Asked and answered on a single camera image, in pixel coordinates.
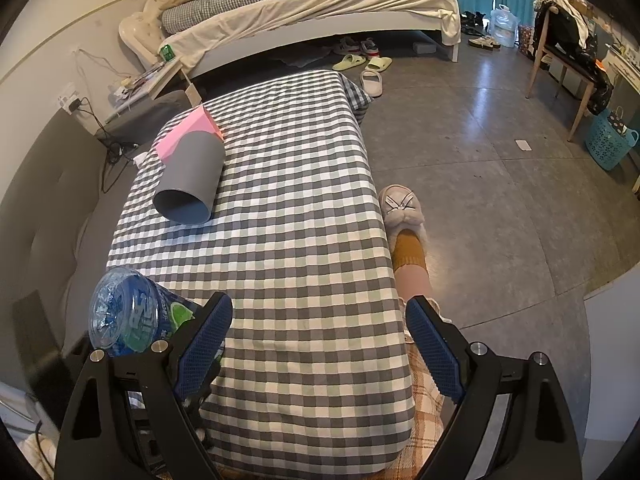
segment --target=bedsheet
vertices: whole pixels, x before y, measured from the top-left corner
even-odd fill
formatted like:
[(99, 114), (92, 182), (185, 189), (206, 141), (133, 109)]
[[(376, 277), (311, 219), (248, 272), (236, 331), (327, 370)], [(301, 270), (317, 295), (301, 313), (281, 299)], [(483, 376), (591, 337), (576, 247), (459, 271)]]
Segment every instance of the bedsheet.
[(263, 0), (218, 14), (168, 37), (187, 70), (217, 46), (254, 36), (258, 32), (292, 23), (354, 12), (407, 10), (442, 20), (442, 44), (460, 42), (460, 11), (457, 0)]
[(234, 302), (201, 409), (220, 465), (361, 478), (410, 437), (402, 316), (358, 127), (369, 102), (341, 74), (315, 70), (205, 103), (226, 162), (202, 226), (153, 208), (155, 150), (132, 185), (108, 267), (132, 266), (199, 304), (216, 290)]

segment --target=checkered pillow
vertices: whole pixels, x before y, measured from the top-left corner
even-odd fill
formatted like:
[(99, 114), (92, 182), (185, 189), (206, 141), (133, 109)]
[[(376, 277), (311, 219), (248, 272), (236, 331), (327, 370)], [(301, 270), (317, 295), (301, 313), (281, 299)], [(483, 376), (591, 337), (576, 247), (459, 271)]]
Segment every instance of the checkered pillow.
[(162, 13), (162, 26), (169, 35), (197, 25), (211, 16), (261, 0), (191, 0)]

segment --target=small green box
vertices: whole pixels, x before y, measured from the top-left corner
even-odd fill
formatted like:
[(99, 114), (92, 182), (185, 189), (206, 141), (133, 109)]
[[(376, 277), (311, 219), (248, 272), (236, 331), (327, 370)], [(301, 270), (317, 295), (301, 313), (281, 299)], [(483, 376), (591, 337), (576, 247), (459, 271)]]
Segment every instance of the small green box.
[(174, 50), (171, 48), (171, 45), (165, 45), (162, 47), (160, 49), (160, 56), (162, 56), (162, 59), (165, 61), (171, 61), (175, 57)]

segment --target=plastic bag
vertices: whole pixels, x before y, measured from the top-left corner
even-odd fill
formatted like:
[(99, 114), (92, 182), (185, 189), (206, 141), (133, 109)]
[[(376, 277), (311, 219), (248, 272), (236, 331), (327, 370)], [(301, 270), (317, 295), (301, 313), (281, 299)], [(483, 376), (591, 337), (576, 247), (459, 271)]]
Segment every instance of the plastic bag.
[(489, 34), (501, 45), (513, 47), (516, 43), (516, 31), (520, 20), (509, 11), (509, 7), (504, 5), (498, 7), (491, 11)]

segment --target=gray cylinder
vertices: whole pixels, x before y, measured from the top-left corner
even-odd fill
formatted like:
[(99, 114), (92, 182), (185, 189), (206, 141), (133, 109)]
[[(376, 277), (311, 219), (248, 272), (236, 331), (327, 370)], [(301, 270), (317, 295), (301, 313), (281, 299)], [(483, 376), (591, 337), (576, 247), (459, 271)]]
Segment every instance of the gray cylinder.
[(211, 218), (224, 163), (225, 145), (217, 135), (185, 134), (169, 157), (156, 187), (156, 210), (180, 224), (204, 224)]

